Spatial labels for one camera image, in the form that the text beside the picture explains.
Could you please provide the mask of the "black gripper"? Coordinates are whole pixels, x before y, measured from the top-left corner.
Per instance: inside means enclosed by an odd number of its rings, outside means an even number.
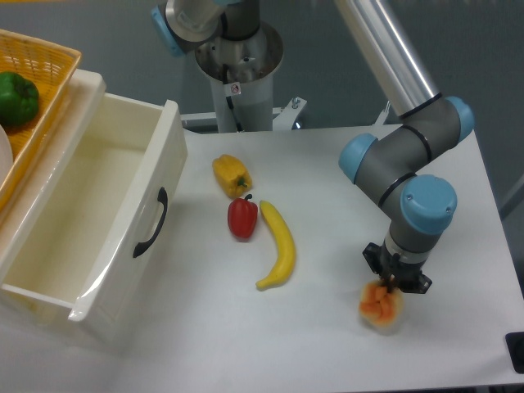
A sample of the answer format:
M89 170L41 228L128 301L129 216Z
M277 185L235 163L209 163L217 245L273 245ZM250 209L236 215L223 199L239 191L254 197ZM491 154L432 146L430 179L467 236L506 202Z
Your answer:
M386 243L379 246L372 242L363 250L363 256L389 293L399 288L403 293L425 294L432 285L432 280L422 272L427 257L414 262L406 254L388 249Z

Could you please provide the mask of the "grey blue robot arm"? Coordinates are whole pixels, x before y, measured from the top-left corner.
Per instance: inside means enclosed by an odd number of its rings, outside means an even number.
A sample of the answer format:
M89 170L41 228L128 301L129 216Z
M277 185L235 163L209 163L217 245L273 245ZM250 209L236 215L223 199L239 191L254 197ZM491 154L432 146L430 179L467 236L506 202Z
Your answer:
M470 107L443 97L383 1L339 1L337 9L400 127L384 138L363 133L342 149L339 166L391 221L382 244L363 255L389 287L423 294L423 265L457 205L453 187L421 169L473 130ZM273 127L272 77L283 56L278 33L260 19L257 1L168 1L151 18L175 56L193 52L214 89L221 132Z

